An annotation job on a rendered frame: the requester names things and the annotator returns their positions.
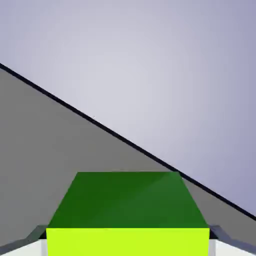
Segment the small green cube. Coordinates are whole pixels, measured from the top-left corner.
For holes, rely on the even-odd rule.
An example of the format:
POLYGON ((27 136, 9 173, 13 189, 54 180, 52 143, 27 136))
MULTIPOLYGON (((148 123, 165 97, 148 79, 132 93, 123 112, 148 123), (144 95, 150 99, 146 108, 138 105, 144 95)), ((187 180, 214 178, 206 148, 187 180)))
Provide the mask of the small green cube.
POLYGON ((210 228, 177 172, 79 172, 48 256, 208 256, 210 228))

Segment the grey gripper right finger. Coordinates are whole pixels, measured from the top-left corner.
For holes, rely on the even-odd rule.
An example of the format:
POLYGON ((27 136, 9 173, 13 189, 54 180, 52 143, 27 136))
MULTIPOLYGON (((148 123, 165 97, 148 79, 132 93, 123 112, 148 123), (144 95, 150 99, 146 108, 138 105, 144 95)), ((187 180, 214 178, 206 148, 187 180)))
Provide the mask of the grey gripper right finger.
POLYGON ((210 225, 208 256, 256 256, 256 246, 231 238, 219 225, 210 225))

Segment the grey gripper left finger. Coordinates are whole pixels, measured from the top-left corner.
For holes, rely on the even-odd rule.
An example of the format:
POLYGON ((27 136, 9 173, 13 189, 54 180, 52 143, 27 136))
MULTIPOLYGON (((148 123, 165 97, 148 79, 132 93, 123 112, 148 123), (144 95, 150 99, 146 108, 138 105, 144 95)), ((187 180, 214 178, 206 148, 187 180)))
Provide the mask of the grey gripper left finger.
POLYGON ((0 246, 0 256, 48 256, 47 225, 37 225, 24 239, 0 246))

